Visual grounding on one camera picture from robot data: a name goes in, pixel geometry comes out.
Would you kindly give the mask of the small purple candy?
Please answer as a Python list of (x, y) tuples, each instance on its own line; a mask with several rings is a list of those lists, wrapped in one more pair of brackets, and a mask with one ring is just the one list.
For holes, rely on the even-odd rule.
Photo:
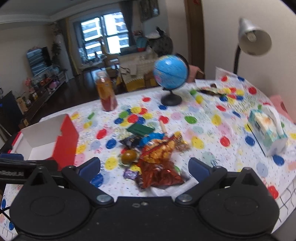
[(123, 177), (125, 179), (130, 179), (130, 180), (135, 180), (137, 178), (137, 176), (139, 175), (138, 171), (133, 171), (130, 169), (126, 169), (123, 173)]

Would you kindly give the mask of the red snack bag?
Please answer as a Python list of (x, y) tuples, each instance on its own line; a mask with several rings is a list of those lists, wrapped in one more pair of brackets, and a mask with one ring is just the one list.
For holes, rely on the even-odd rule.
[(160, 164), (140, 161), (141, 173), (137, 175), (135, 181), (139, 188), (166, 187), (183, 184), (184, 180), (176, 171), (175, 165), (171, 161)]

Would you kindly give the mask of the packaged brown egg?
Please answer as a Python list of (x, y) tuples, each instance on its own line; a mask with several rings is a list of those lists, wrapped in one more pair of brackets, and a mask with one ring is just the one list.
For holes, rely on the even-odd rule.
[(125, 150), (119, 156), (119, 164), (123, 166), (130, 166), (132, 163), (137, 163), (139, 159), (139, 152), (135, 149)]

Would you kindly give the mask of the orange chips bag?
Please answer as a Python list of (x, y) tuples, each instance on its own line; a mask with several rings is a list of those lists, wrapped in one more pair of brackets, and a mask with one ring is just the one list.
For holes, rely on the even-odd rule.
[(162, 140), (153, 139), (149, 141), (142, 149), (139, 157), (146, 163), (162, 164), (171, 159), (174, 151), (184, 152), (190, 148), (190, 145), (183, 139), (180, 132), (170, 137), (164, 137)]

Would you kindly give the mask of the black sesame snack packet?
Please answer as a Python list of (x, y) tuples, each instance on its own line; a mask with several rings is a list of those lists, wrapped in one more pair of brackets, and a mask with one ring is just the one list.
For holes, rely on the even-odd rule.
[(141, 137), (137, 135), (131, 135), (129, 137), (124, 138), (123, 140), (119, 141), (125, 147), (132, 149), (139, 146), (141, 141)]

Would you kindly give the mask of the sausage stick snack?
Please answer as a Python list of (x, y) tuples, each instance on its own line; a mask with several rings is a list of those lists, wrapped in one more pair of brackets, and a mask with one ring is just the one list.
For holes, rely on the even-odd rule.
[(161, 127), (161, 130), (163, 133), (167, 133), (167, 130), (166, 130), (166, 127), (165, 127), (165, 124), (163, 123), (162, 120), (159, 121), (159, 125)]

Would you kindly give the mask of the blue cookie snack packet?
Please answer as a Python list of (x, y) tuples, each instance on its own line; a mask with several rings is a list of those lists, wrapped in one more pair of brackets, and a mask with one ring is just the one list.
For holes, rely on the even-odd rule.
[(148, 142), (156, 139), (156, 140), (162, 140), (164, 138), (165, 134), (164, 133), (149, 133), (145, 137), (143, 137), (138, 146), (139, 147), (144, 147)]

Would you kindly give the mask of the green snack packet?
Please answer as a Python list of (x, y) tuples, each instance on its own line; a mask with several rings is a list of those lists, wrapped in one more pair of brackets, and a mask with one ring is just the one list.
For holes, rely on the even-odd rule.
[(139, 123), (134, 123), (133, 125), (128, 127), (126, 130), (128, 132), (130, 132), (134, 135), (140, 136), (140, 137), (144, 137), (144, 136), (154, 132), (154, 128), (150, 128), (148, 126), (144, 126)]

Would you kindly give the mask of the red and white cardboard box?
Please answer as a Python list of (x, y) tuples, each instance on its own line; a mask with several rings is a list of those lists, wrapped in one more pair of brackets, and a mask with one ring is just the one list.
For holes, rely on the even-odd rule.
[(11, 154), (29, 160), (55, 160), (58, 170), (74, 165), (79, 135), (68, 114), (22, 129), (12, 143)]

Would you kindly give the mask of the balloon pattern tablecloth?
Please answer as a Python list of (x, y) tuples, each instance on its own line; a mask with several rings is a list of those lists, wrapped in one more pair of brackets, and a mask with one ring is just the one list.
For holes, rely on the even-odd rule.
[[(266, 157), (248, 126), (252, 109), (271, 106), (270, 100), (248, 81), (232, 76), (215, 80), (225, 97), (196, 91), (210, 81), (186, 83), (174, 91), (177, 106), (162, 105), (161, 87), (116, 97), (106, 112), (96, 100), (46, 116), (68, 114), (79, 139), (73, 166), (100, 159), (100, 172), (91, 184), (114, 198), (96, 205), (62, 176), (37, 167), (24, 184), (6, 184), (1, 201), (1, 236), (5, 240), (272, 240), (273, 230), (295, 205), (295, 125), (280, 116), (288, 137), (285, 149)], [(119, 141), (133, 135), (134, 123), (154, 128), (165, 137), (180, 132), (190, 145), (174, 151), (170, 161), (184, 183), (141, 189), (125, 179), (126, 169), (141, 173), (138, 159), (130, 166), (118, 156), (129, 148)], [(139, 152), (143, 147), (132, 148)], [(197, 158), (210, 167), (221, 166), (227, 176), (195, 205), (175, 199), (198, 181), (188, 162)]]

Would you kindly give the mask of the tv console cabinet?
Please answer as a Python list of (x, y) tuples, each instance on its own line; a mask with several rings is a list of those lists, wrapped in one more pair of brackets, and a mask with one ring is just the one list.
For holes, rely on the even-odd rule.
[(52, 76), (44, 74), (44, 78), (38, 82), (37, 87), (39, 89), (30, 94), (29, 100), (31, 104), (27, 106), (27, 110), (22, 114), (20, 123), (18, 124), (19, 129), (29, 126), (40, 108), (43, 107), (54, 93), (67, 81), (66, 70), (62, 70)]

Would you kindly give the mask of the dark wrapper near globe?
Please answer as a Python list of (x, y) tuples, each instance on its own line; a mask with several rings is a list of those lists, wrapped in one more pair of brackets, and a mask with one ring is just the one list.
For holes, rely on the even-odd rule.
[(197, 92), (203, 93), (206, 95), (211, 95), (211, 96), (225, 96), (227, 95), (227, 92), (223, 89), (218, 89), (216, 84), (212, 83), (210, 86), (206, 87), (199, 87), (196, 89)]

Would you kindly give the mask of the orange juice bottle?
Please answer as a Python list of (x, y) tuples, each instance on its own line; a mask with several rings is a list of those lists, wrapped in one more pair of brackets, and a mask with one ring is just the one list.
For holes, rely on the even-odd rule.
[(112, 82), (105, 70), (96, 73), (96, 89), (104, 111), (113, 111), (117, 108), (117, 100), (112, 87)]

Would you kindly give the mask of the blue desk globe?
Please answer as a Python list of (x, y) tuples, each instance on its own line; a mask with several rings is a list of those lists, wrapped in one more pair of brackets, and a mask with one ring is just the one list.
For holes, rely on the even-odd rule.
[(182, 98), (173, 90), (182, 87), (189, 77), (189, 64), (181, 54), (161, 56), (154, 63), (153, 75), (155, 81), (163, 90), (170, 93), (161, 98), (162, 105), (177, 106)]

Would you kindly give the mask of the sofa with cream cover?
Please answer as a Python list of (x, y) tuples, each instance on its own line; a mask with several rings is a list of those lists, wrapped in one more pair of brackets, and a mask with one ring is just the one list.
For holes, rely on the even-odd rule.
[(153, 50), (118, 56), (120, 77), (127, 92), (156, 85), (148, 83), (145, 77), (152, 74), (157, 58)]

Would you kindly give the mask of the silver desk lamp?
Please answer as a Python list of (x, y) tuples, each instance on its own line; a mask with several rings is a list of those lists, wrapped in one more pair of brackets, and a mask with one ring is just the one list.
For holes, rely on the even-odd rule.
[(246, 18), (239, 19), (238, 45), (236, 48), (233, 73), (237, 74), (241, 51), (251, 56), (262, 56), (272, 48), (270, 35)]

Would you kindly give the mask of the wall television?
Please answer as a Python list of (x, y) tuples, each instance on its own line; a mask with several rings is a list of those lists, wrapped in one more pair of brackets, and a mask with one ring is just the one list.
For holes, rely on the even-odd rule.
[(27, 51), (27, 60), (33, 76), (36, 76), (52, 65), (47, 47)]

